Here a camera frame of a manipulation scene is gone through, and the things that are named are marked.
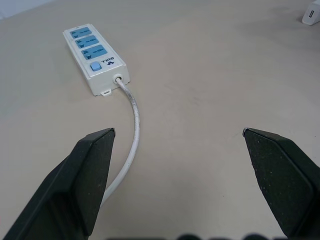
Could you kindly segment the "white power strip blue sockets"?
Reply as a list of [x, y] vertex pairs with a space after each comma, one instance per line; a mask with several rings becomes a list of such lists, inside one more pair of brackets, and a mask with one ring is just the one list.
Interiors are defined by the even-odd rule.
[[92, 94], [108, 96], [130, 82], [126, 63], [92, 24], [67, 29], [63, 36]]

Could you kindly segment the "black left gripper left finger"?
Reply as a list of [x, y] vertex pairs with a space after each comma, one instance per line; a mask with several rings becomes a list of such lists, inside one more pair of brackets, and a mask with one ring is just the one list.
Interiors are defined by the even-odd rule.
[[88, 240], [106, 189], [116, 132], [80, 139], [43, 180], [3, 240]]

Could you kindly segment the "white USB charger plug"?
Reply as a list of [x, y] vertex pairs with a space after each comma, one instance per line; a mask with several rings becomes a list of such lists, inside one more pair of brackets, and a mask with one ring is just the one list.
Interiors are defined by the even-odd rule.
[[312, 26], [320, 22], [320, 0], [315, 0], [309, 4], [305, 11], [302, 23], [308, 26]]

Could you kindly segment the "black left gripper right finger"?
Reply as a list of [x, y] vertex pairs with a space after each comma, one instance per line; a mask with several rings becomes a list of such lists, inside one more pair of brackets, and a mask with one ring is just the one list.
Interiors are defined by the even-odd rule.
[[258, 186], [288, 238], [320, 238], [320, 167], [292, 140], [245, 128]]

